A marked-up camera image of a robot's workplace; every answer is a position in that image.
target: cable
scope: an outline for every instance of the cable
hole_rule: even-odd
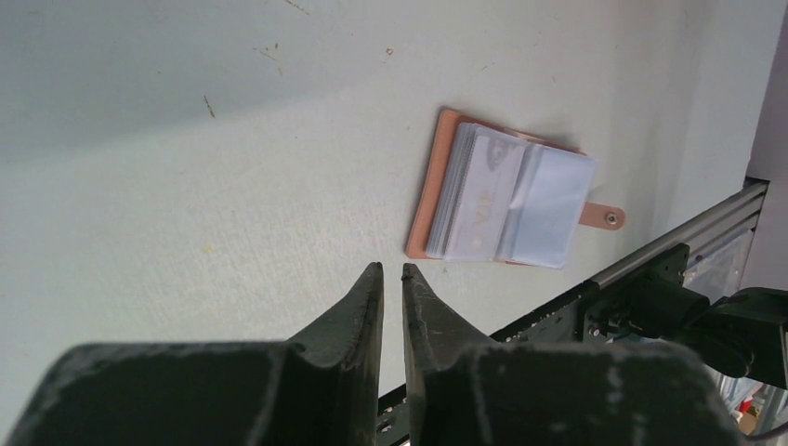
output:
[[[747,441],[755,443],[757,441],[766,441],[767,439],[776,439],[777,437],[786,433],[788,433],[788,421],[771,429],[769,432],[763,432],[761,434],[754,434],[754,435],[745,435],[744,438]]]

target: table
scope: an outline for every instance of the table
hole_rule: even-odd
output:
[[[420,261],[491,332],[741,188],[786,0],[0,5],[0,432],[84,342],[285,338],[401,265],[439,107],[577,145],[550,270]]]

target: brown leather wallet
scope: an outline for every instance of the brown leather wallet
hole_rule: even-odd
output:
[[[405,254],[409,258],[432,258],[427,256],[427,241],[429,240],[429,232],[432,229],[432,220],[435,218],[435,212],[438,209],[440,191],[443,188],[443,178],[446,175],[446,168],[449,164],[449,155],[452,153],[454,134],[457,132],[457,126],[461,123],[486,125],[495,130],[515,135],[518,138],[584,155],[584,153],[576,149],[465,116],[459,111],[444,109],[440,112],[438,118],[438,127],[435,129],[435,139],[432,143],[432,154],[429,156],[427,178],[425,178],[424,188],[421,191],[421,200],[416,210],[414,225],[411,227],[411,235],[408,238],[408,244],[405,246]],[[601,230],[619,230],[624,226],[625,221],[626,213],[622,209],[590,202],[585,203],[583,213],[580,216],[581,225]]]

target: gray wall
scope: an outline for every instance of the gray wall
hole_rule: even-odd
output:
[[[747,174],[771,181],[742,287],[788,289],[788,31],[780,34]]]

